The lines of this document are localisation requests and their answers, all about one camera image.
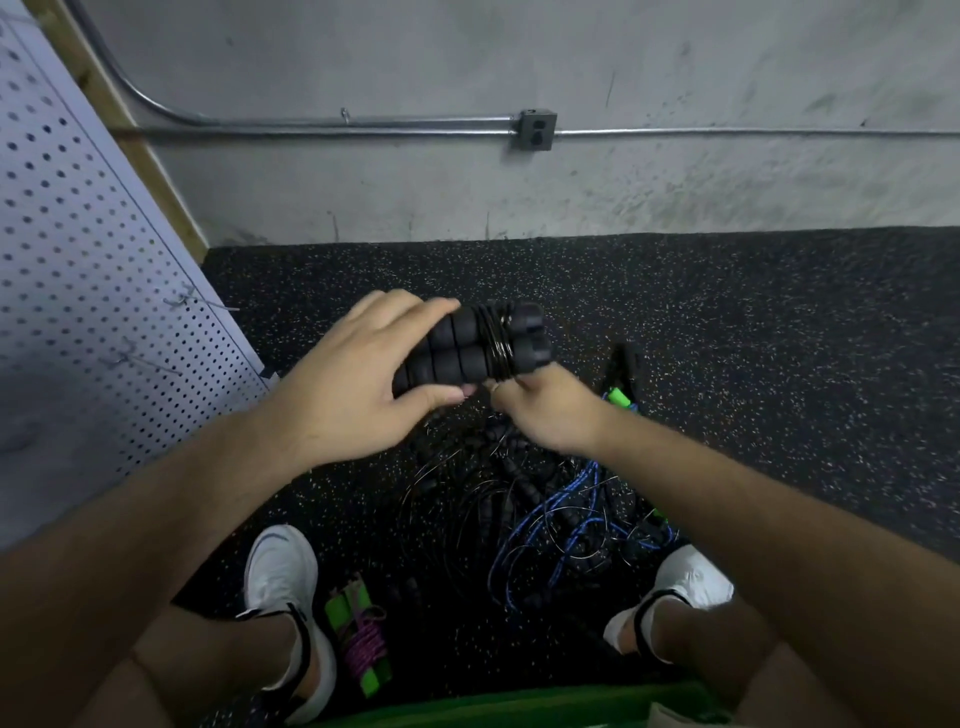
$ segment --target person's left hand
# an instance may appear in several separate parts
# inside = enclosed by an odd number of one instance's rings
[[[446,314],[452,299],[373,291],[361,299],[252,412],[277,456],[302,473],[389,448],[437,407],[474,387],[428,384],[394,399],[394,372]]]

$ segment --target white shoe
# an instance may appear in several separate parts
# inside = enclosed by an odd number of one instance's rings
[[[290,666],[278,683],[265,689],[284,703],[284,722],[299,725],[313,720],[333,693],[337,660],[333,646],[313,619],[317,591],[317,557],[313,547],[292,525],[272,525],[253,542],[244,574],[247,612],[241,617],[288,614],[297,625],[298,638]],[[320,681],[309,698],[293,695],[309,667],[311,646],[320,662]]]
[[[654,607],[664,598],[679,599],[694,609],[711,609],[733,598],[733,584],[693,544],[682,546],[660,564],[654,588],[650,593],[641,599],[636,607],[613,615],[607,622],[603,639],[619,652],[620,633],[627,619],[632,619],[637,644],[643,639],[653,653],[650,633]]]

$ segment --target person's left arm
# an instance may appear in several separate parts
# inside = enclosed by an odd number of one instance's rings
[[[406,355],[457,306],[371,293],[254,409],[0,554],[10,725],[75,716],[213,549],[293,477],[395,445],[430,410],[462,401],[458,387],[391,393]]]

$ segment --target pile of jump ropes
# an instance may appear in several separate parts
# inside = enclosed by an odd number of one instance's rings
[[[605,581],[636,583],[680,536],[594,461],[542,449],[509,419],[456,431],[428,424],[398,485],[396,533],[423,582],[508,612],[562,604]]]

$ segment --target metal conduit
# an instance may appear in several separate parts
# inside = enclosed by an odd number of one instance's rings
[[[341,109],[340,118],[220,119],[164,104],[143,91],[123,70],[97,30],[81,0],[62,0],[100,62],[133,98],[179,127],[111,129],[118,138],[156,141],[217,139],[334,139],[351,137],[513,137],[516,114],[495,116],[366,116],[353,118]],[[960,129],[871,129],[868,127],[624,127],[614,129],[557,129],[555,138],[595,139],[640,136],[796,136],[960,138]]]

